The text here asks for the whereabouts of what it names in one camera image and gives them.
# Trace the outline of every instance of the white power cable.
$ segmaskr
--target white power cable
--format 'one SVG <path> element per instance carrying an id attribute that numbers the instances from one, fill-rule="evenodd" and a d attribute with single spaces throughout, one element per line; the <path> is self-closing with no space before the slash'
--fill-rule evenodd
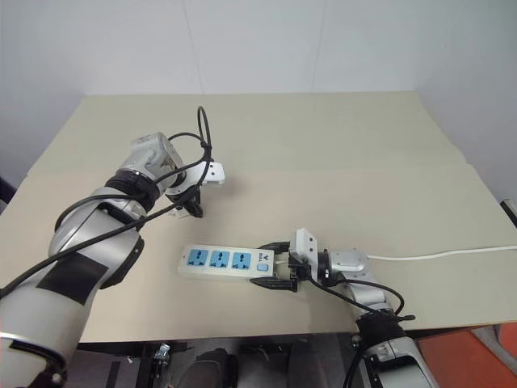
<path id="1" fill-rule="evenodd" d="M 423 256 L 408 256 L 408 257 L 387 257 L 377 255 L 367 255 L 370 259 L 375 260 L 388 260 L 388 261 L 413 261 L 413 260 L 427 260 L 436 259 L 438 257 L 460 255 L 464 253 L 483 253 L 483 252 L 496 252 L 496 251 L 513 251 L 517 250 L 517 245 L 510 245 L 507 247 L 485 247 L 485 248 L 473 248 L 473 249 L 460 249 L 457 251 L 445 251 L 440 253 L 434 253 L 432 255 Z"/>

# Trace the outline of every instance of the beige tabletop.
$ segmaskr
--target beige tabletop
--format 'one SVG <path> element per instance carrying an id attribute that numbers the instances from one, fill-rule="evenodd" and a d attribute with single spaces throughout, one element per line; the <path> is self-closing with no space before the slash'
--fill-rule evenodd
<path id="1" fill-rule="evenodd" d="M 290 293 L 183 279 L 177 265 L 189 243 L 257 247 L 304 226 L 320 248 L 375 255 L 517 244 L 514 226 L 412 92 L 95 96 L 0 217 L 0 284 L 46 256 L 58 214 L 114 174 L 133 138 L 194 131 L 198 104 L 226 183 L 203 189 L 205 218 L 163 216 L 142 230 L 144 252 L 120 285 L 99 291 L 82 341 L 355 330 L 350 309 L 309 284 Z M 177 148 L 185 161 L 200 154 L 194 141 Z M 372 266 L 417 315 L 406 328 L 517 320 L 516 252 Z"/>

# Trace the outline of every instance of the socket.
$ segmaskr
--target socket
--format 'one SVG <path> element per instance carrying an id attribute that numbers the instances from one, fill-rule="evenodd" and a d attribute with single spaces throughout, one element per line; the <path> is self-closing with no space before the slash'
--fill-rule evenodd
<path id="1" fill-rule="evenodd" d="M 275 252 L 266 249 L 189 245 L 183 250 L 178 271 L 196 279 L 251 279 L 273 276 Z"/>

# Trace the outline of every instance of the white wall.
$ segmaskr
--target white wall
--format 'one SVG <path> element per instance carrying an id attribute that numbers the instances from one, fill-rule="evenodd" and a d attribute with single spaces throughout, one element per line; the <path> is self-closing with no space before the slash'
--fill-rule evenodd
<path id="1" fill-rule="evenodd" d="M 509 174 L 492 173 L 510 171 L 513 154 L 480 139 L 500 103 L 500 142 L 509 150 L 516 139 L 506 81 L 515 45 L 500 40 L 515 26 L 511 0 L 0 1 L 0 175 L 14 185 L 83 94 L 417 88 L 493 192 L 517 197 Z M 460 95 L 458 78 L 470 85 Z M 466 97 L 478 106 L 488 86 L 486 121 L 477 108 L 465 121 Z"/>
<path id="2" fill-rule="evenodd" d="M 469 0 L 416 87 L 499 200 L 517 198 L 517 2 Z"/>

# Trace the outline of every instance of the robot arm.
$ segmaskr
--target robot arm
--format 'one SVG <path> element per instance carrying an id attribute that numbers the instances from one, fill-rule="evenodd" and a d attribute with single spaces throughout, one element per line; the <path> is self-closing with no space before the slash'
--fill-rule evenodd
<path id="1" fill-rule="evenodd" d="M 383 289 L 364 283 L 376 281 L 369 258 L 363 252 L 355 249 L 318 252 L 317 240 L 306 229 L 297 230 L 288 245 L 281 242 L 268 246 L 279 248 L 275 253 L 288 251 L 291 280 L 252 279 L 256 285 L 296 292 L 298 280 L 310 280 L 322 289 L 345 284 L 343 291 L 349 302 L 355 303 L 353 315 L 359 334 L 355 336 L 354 346 L 360 357 L 357 366 L 365 387 L 438 388 L 414 341 L 399 325 L 403 318 L 397 314 L 402 306 L 393 311 Z"/>
<path id="2" fill-rule="evenodd" d="M 182 169 L 183 162 L 162 133 L 135 140 L 130 157 L 115 176 L 93 193 L 119 198 L 87 201 L 69 213 L 53 236 L 49 255 L 142 219 L 167 189 L 173 191 L 172 201 L 196 190 L 195 196 L 183 198 L 180 210 L 202 216 L 196 184 L 202 178 L 203 183 L 224 181 L 222 166 L 212 162 L 207 167 L 207 163 L 174 173 Z M 203 174 L 210 169 L 214 174 Z M 144 247 L 138 229 L 69 253 L 0 299 L 2 387 L 64 384 L 67 363 L 81 338 L 96 292 L 120 283 Z"/>

